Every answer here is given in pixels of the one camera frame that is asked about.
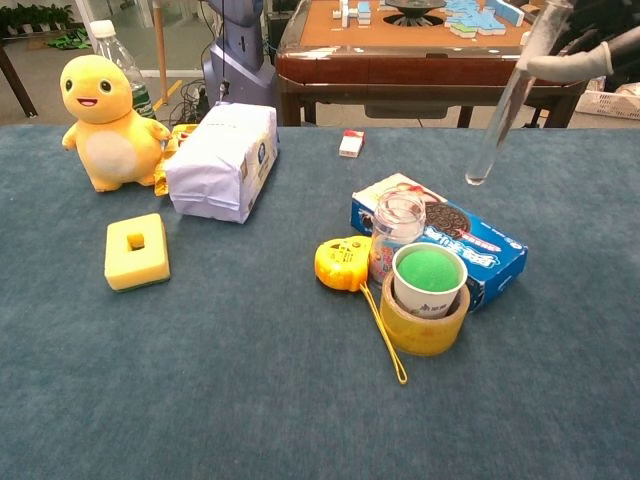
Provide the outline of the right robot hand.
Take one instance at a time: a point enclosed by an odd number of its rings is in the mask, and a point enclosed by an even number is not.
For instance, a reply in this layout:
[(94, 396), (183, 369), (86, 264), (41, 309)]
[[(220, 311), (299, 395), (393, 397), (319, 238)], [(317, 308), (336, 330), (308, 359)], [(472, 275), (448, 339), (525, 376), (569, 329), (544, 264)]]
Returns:
[(616, 74), (639, 79), (639, 3), (573, 1), (549, 54), (528, 62), (529, 73), (554, 83)]

